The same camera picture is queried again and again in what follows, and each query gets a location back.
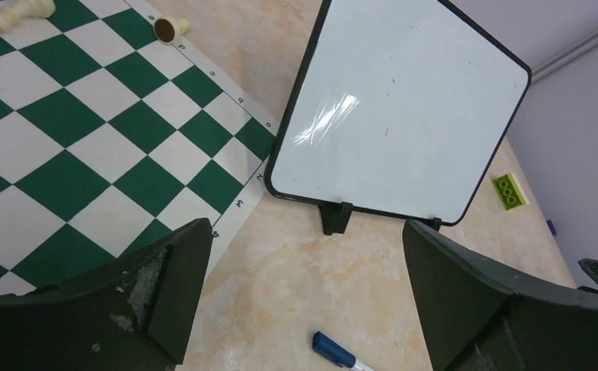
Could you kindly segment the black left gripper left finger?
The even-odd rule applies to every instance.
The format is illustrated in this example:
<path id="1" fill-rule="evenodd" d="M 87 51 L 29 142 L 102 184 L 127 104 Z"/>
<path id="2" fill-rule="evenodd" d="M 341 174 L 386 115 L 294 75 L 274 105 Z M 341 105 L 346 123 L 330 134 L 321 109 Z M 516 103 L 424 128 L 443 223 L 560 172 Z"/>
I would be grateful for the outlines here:
<path id="1" fill-rule="evenodd" d="M 109 263 L 0 296 L 0 370 L 172 370 L 209 265 L 200 218 Z"/>

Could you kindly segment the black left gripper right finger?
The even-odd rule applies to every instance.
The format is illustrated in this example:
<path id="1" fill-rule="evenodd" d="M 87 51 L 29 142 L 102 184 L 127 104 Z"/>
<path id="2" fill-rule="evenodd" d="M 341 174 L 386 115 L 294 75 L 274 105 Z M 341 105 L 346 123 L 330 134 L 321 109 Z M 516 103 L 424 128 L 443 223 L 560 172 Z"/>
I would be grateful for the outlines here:
<path id="1" fill-rule="evenodd" d="M 403 227 L 435 370 L 598 370 L 598 294 L 479 254 L 417 220 Z"/>

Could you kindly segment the white whiteboard black frame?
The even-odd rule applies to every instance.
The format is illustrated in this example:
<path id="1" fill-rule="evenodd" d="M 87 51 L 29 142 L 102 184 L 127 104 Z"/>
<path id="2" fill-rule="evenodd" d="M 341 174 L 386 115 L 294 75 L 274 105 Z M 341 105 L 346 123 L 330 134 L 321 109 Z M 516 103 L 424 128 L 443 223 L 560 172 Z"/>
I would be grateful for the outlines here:
<path id="1" fill-rule="evenodd" d="M 275 197 L 455 226 L 532 81 L 449 1 L 324 1 L 265 170 Z"/>

